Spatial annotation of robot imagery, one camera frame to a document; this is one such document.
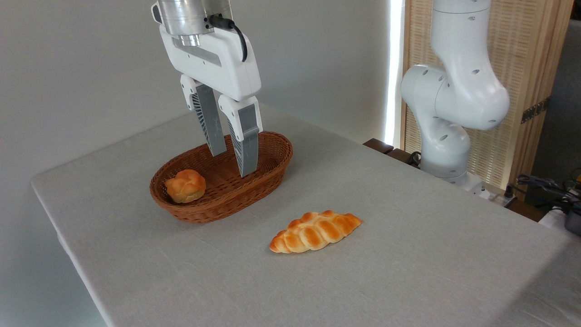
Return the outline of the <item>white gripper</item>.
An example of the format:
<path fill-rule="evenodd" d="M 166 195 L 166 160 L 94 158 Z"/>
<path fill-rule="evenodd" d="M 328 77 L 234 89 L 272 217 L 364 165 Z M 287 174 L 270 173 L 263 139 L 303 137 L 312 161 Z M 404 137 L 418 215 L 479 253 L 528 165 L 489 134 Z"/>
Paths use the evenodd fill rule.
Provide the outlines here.
<path fill-rule="evenodd" d="M 235 32 L 218 29 L 201 35 L 198 46 L 184 46 L 162 25 L 158 29 L 170 62 L 182 73 L 183 96 L 197 116 L 211 154 L 216 157 L 226 151 L 215 89 L 222 93 L 218 105 L 228 119 L 240 176 L 255 172 L 263 125 L 254 96 L 261 89 L 261 80 L 251 42 L 245 38 L 248 53 L 243 61 L 241 40 Z"/>

